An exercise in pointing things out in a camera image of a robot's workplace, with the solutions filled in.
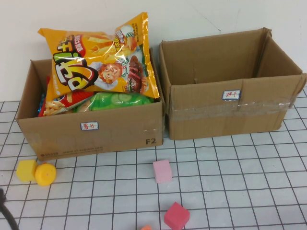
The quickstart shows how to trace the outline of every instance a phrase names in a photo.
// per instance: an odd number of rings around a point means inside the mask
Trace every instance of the white wall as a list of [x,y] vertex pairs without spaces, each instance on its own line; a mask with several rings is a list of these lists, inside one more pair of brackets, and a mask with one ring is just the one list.
[[0,101],[20,100],[29,60],[50,58],[41,27],[113,32],[149,13],[151,46],[268,27],[307,72],[306,0],[0,0]]

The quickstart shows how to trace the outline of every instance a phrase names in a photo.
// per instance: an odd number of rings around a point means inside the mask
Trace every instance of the red snack bag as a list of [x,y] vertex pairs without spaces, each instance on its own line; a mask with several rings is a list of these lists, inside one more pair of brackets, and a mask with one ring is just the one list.
[[85,92],[76,90],[68,94],[58,97],[53,101],[46,101],[44,116],[63,113],[80,105],[85,100],[93,96],[94,92]]

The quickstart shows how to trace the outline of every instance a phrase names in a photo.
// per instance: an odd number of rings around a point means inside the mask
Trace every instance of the yellow foam cube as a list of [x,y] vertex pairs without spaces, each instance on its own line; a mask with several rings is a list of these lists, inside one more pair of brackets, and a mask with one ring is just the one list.
[[20,161],[17,166],[17,177],[22,182],[35,181],[36,160]]

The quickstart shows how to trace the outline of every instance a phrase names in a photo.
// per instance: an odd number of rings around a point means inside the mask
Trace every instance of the black cable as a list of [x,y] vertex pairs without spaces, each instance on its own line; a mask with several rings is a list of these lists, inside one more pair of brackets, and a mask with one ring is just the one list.
[[3,191],[2,188],[0,188],[0,212],[2,212],[2,214],[4,215],[6,220],[8,221],[12,230],[19,230],[18,224],[16,223],[13,215],[10,213],[10,211],[4,205],[5,201],[6,201],[6,197],[5,197],[4,191]]

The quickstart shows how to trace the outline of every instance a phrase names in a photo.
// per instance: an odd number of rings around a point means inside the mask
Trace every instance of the yellow bottle cap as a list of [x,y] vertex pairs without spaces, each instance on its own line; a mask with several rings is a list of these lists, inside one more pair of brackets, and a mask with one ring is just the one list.
[[54,182],[56,176],[57,170],[52,164],[45,163],[36,168],[35,179],[38,185],[50,185]]

